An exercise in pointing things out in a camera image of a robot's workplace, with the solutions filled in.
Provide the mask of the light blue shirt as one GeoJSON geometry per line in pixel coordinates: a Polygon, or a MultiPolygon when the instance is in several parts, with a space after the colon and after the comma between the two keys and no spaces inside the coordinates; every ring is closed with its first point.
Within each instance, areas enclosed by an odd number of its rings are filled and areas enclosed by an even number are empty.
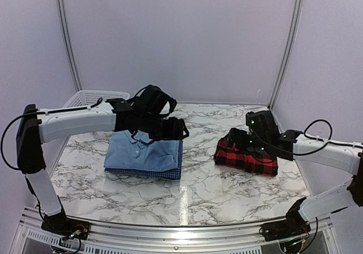
{"type": "Polygon", "coordinates": [[[178,167],[182,141],[152,141],[147,133],[134,137],[129,131],[113,133],[104,167],[113,169],[164,172],[178,167]]]}

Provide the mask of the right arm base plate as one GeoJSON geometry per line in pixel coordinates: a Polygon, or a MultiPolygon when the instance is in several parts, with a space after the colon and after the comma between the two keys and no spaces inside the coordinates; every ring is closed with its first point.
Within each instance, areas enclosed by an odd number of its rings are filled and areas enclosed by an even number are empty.
{"type": "Polygon", "coordinates": [[[262,224],[259,233],[264,237],[266,242],[270,242],[307,234],[310,231],[311,227],[306,222],[297,224],[294,221],[288,221],[285,219],[262,224]]]}

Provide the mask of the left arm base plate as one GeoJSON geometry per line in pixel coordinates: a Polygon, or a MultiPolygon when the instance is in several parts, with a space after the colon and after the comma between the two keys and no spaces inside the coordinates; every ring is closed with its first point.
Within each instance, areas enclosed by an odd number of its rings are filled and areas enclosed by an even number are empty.
{"type": "Polygon", "coordinates": [[[86,240],[90,232],[90,226],[90,222],[68,218],[65,222],[62,223],[48,224],[43,221],[41,224],[41,229],[54,234],[62,235],[63,237],[69,238],[70,235],[74,235],[76,238],[86,240]]]}

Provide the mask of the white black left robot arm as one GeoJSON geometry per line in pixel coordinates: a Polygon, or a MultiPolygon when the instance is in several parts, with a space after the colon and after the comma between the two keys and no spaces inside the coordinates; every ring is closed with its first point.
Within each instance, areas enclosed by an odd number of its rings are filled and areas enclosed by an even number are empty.
{"type": "Polygon", "coordinates": [[[98,99],[82,107],[38,109],[26,106],[16,135],[17,166],[44,212],[42,229],[56,234],[86,231],[89,223],[67,217],[49,174],[42,145],[68,136],[90,132],[145,132],[153,141],[183,140],[189,131],[182,118],[134,109],[129,100],[98,99]]]}

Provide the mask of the blue checked shirt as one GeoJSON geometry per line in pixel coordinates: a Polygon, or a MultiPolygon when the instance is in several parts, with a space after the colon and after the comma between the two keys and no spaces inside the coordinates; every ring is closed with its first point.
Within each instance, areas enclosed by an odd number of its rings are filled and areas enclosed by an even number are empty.
{"type": "Polygon", "coordinates": [[[140,170],[126,170],[126,169],[113,169],[105,168],[106,172],[119,173],[124,175],[134,175],[139,177],[153,177],[161,179],[171,179],[179,180],[182,175],[182,157],[183,157],[183,142],[180,145],[178,167],[174,170],[164,171],[164,172],[151,172],[151,171],[140,171],[140,170]]]}

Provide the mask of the red black plaid shirt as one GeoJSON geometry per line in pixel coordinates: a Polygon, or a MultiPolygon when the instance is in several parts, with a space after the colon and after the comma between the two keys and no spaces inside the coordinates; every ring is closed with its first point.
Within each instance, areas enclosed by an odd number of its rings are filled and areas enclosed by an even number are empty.
{"type": "Polygon", "coordinates": [[[215,165],[236,168],[247,173],[273,177],[278,175],[277,158],[263,154],[247,155],[238,150],[235,144],[228,147],[224,138],[218,141],[213,160],[215,165]]]}

